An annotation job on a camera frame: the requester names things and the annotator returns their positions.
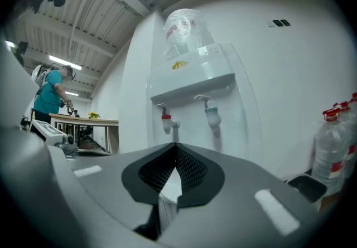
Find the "plastic bag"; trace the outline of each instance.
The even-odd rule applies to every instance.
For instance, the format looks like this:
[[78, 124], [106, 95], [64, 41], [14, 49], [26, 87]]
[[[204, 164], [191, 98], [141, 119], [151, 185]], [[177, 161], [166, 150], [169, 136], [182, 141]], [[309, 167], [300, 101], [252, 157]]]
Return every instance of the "plastic bag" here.
[[166, 34], [165, 56], [168, 60], [214, 43], [207, 23], [198, 10], [180, 9], [172, 12], [163, 30]]

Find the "ceiling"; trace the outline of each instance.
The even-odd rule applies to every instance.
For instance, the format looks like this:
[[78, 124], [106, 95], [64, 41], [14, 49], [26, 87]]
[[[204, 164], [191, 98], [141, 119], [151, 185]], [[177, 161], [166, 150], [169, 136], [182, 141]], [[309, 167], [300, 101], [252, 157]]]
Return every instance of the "ceiling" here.
[[24, 62], [29, 74], [36, 65], [51, 64], [48, 55], [82, 66], [66, 89], [89, 98], [142, 17], [152, 8], [166, 9], [178, 1], [66, 0], [56, 8], [45, 0], [38, 14], [25, 14], [8, 25], [5, 35], [14, 43], [28, 42]]

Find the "black mesh grille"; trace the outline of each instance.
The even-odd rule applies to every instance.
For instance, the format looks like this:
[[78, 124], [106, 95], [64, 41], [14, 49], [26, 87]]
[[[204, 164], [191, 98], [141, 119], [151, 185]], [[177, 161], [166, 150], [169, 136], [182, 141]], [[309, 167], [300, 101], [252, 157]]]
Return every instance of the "black mesh grille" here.
[[140, 178], [155, 191], [161, 192], [170, 177], [176, 159], [176, 148], [172, 148], [139, 170]]
[[180, 149], [177, 149], [176, 169], [181, 178], [182, 193], [201, 184], [208, 171], [203, 163]]

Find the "person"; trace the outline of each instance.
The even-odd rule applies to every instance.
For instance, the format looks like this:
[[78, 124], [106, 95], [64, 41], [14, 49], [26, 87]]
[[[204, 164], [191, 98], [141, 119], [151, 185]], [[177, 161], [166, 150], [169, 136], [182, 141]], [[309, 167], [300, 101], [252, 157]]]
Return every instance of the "person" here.
[[46, 83], [35, 100], [32, 118], [51, 123], [50, 114], [59, 112], [61, 99], [66, 103], [67, 108], [74, 110], [73, 103], [62, 86], [62, 81], [71, 80], [72, 73], [72, 67], [65, 65], [60, 70], [52, 70], [46, 76]]

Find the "logo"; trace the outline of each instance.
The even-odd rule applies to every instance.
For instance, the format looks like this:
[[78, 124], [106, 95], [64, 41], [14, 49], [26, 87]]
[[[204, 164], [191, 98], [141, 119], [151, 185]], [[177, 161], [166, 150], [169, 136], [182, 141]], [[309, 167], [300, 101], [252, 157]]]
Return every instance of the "logo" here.
[[188, 61], [176, 61], [176, 63], [172, 66], [173, 70], [177, 70], [179, 67], [184, 67], [189, 64]]

